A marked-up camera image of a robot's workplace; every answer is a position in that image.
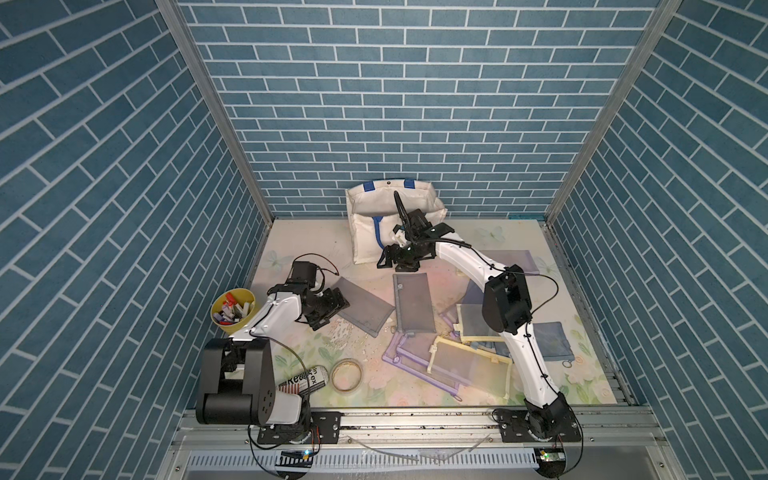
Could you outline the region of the yellow cup with markers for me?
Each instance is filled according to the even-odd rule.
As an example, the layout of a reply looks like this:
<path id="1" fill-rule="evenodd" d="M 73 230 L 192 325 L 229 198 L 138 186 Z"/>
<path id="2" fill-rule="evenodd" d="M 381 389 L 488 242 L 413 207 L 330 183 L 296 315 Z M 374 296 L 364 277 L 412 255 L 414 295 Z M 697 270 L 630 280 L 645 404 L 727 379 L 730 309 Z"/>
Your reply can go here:
<path id="1" fill-rule="evenodd" d="M 231 335 L 250 321 L 259 307 L 254 294 L 245 288 L 236 288 L 220 295 L 212 304 L 210 316 L 213 323 Z"/>

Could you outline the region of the clear tape roll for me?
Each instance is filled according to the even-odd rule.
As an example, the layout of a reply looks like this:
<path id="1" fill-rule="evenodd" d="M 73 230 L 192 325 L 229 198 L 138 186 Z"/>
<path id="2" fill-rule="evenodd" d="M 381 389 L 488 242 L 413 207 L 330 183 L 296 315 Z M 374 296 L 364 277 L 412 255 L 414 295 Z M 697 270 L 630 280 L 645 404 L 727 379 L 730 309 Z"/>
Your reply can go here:
<path id="1" fill-rule="evenodd" d="M 337 393 L 351 394 L 361 385 L 363 373 L 363 367 L 357 360 L 342 359 L 331 370 L 331 386 Z"/>

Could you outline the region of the blue mesh pouch right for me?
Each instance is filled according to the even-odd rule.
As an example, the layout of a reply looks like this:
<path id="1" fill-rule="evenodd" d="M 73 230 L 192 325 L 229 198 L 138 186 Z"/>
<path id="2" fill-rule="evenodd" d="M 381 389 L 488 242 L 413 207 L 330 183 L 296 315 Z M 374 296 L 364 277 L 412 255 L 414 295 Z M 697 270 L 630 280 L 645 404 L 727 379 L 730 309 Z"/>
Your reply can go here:
<path id="1" fill-rule="evenodd" d="M 575 360 L 575 355 L 561 323 L 536 323 L 533 325 L 533 331 L 545 361 L 560 361 L 570 364 Z"/>

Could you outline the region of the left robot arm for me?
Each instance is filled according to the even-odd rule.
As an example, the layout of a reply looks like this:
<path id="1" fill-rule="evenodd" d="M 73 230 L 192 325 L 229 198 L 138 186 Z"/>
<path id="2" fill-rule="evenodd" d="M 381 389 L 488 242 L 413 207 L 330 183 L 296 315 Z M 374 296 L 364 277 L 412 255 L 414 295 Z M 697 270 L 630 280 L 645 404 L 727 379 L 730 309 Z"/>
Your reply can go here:
<path id="1" fill-rule="evenodd" d="M 196 418 L 201 424 L 310 431 L 309 396 L 278 389 L 271 346 L 294 324 L 314 331 L 349 306 L 337 287 L 325 286 L 327 270 L 304 260 L 267 291 L 266 304 L 244 327 L 209 341 L 202 354 Z"/>

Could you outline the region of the yellow trimmed mesh pouch lower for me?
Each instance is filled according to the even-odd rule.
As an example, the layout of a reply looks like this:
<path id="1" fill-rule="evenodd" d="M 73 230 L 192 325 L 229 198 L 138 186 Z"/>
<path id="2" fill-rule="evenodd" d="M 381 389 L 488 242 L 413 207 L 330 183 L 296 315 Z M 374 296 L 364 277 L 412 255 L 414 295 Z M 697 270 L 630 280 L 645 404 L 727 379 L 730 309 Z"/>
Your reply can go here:
<path id="1" fill-rule="evenodd" d="M 437 337 L 429 347 L 427 370 L 451 377 L 462 385 L 490 395 L 510 398 L 513 362 L 487 351 L 473 349 L 459 342 Z"/>

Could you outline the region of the yellow trimmed mesh pouch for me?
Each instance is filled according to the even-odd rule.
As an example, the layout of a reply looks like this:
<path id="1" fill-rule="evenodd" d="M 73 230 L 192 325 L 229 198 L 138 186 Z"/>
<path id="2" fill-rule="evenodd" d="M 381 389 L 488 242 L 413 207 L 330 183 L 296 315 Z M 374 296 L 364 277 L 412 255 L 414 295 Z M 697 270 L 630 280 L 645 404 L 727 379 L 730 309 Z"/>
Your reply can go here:
<path id="1" fill-rule="evenodd" d="M 484 320 L 479 304 L 457 305 L 457 331 L 462 343 L 502 342 L 502 337 Z"/>
<path id="2" fill-rule="evenodd" d="M 487 351 L 473 349 L 459 342 L 437 337 L 429 347 L 427 370 L 451 377 L 462 385 L 490 395 L 510 398 L 513 362 Z"/>

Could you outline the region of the grey mesh pouch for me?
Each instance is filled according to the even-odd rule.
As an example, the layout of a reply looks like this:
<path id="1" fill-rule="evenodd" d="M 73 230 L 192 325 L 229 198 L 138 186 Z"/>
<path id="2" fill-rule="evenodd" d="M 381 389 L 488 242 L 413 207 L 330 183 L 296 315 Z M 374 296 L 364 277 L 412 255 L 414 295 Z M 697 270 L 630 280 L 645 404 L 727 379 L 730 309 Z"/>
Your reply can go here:
<path id="1" fill-rule="evenodd" d="M 435 333 L 427 274 L 395 273 L 393 285 L 397 330 L 406 335 Z"/>
<path id="2" fill-rule="evenodd" d="M 335 283 L 335 287 L 349 303 L 338 315 L 376 338 L 395 307 L 344 277 Z"/>

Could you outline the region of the yellow trimmed mesh pouch middle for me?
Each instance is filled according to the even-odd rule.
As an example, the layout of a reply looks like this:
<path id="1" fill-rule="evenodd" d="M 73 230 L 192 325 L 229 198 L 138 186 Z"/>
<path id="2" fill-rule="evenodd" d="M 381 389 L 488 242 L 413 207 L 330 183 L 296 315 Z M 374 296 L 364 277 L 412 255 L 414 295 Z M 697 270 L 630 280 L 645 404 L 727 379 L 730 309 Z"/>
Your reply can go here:
<path id="1" fill-rule="evenodd" d="M 457 305 L 457 331 L 462 343 L 502 342 L 502 337 L 484 320 L 479 304 Z"/>

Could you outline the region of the white canvas tote bag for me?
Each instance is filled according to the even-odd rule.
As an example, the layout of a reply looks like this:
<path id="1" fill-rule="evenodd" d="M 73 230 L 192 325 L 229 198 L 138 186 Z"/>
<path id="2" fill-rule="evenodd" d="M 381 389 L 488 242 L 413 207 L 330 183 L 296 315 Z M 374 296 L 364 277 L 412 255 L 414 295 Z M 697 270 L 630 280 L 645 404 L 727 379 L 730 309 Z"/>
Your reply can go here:
<path id="1" fill-rule="evenodd" d="M 348 189 L 346 207 L 355 264 L 377 262 L 384 247 L 395 243 L 393 229 L 400 223 L 395 193 L 407 212 L 419 209 L 433 224 L 442 222 L 447 215 L 444 203 L 429 182 L 373 180 Z"/>

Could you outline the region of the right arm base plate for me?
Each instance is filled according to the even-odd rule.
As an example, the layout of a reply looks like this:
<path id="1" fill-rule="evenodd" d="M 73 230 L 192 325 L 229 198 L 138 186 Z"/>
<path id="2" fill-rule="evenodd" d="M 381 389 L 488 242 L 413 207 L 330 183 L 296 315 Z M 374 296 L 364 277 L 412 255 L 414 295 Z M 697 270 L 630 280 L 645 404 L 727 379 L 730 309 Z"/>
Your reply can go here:
<path id="1" fill-rule="evenodd" d="M 552 413 L 526 409 L 496 408 L 491 419 L 497 424 L 503 443 L 556 443 L 583 440 L 577 419 L 569 409 Z"/>

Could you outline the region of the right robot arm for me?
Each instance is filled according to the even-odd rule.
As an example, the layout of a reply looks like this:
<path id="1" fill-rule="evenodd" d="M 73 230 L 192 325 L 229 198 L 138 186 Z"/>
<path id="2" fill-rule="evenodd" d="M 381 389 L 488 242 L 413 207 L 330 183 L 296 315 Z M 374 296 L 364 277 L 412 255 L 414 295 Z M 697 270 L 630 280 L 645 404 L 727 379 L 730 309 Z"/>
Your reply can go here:
<path id="1" fill-rule="evenodd" d="M 498 333 L 522 380 L 527 424 L 531 434 L 548 441 L 583 430 L 565 395 L 555 387 L 546 368 L 534 328 L 525 271 L 480 253 L 445 223 L 432 224 L 419 209 L 408 212 L 397 205 L 400 219 L 393 229 L 395 243 L 383 248 L 377 266 L 416 272 L 423 260 L 442 259 L 483 289 L 482 317 Z"/>

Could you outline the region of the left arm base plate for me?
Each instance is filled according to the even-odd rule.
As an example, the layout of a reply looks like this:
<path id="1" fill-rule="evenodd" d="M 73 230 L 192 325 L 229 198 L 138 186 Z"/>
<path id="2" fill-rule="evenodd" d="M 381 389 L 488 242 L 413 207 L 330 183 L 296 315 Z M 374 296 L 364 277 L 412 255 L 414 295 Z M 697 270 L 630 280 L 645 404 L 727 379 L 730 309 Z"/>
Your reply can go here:
<path id="1" fill-rule="evenodd" d="M 276 424 L 260 427 L 257 443 L 272 446 L 303 441 L 312 433 L 316 443 L 337 444 L 342 414 L 339 411 L 311 410 L 303 412 L 295 424 Z"/>

